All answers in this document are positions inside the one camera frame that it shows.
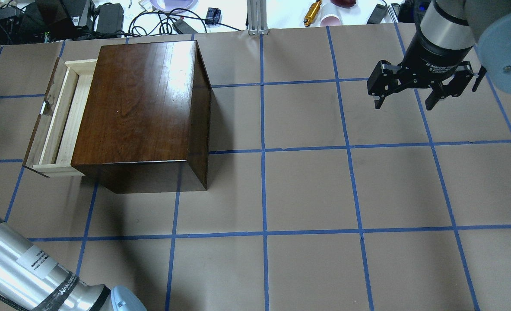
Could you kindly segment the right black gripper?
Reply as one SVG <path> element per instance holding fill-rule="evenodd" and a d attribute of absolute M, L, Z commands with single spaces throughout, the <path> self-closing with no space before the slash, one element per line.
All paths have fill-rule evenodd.
<path fill-rule="evenodd" d="M 461 94 L 469 85 L 473 69 L 464 61 L 471 47 L 447 49 L 430 42 L 422 33 L 416 33 L 406 49 L 401 63 L 392 65 L 381 60 L 367 80 L 367 90 L 375 97 L 375 109 L 379 110 L 386 97 L 407 88 L 431 88 L 425 100 L 425 108 L 431 111 L 448 96 Z"/>

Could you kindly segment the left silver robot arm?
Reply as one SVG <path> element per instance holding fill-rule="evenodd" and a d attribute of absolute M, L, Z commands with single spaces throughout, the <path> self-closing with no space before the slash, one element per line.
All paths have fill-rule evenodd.
<path fill-rule="evenodd" d="M 25 311 L 144 311 L 123 286 L 90 286 L 0 218 L 0 300 Z"/>

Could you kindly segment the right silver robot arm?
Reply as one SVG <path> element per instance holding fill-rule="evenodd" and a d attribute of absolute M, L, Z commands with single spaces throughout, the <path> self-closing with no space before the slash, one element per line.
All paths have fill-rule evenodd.
<path fill-rule="evenodd" d="M 481 67 L 473 91 L 486 74 L 511 94 L 511 0 L 433 0 L 401 63 L 381 60 L 367 80 L 375 108 L 406 89 L 431 89 L 425 108 L 458 97 L 474 75 L 465 61 L 476 47 Z"/>

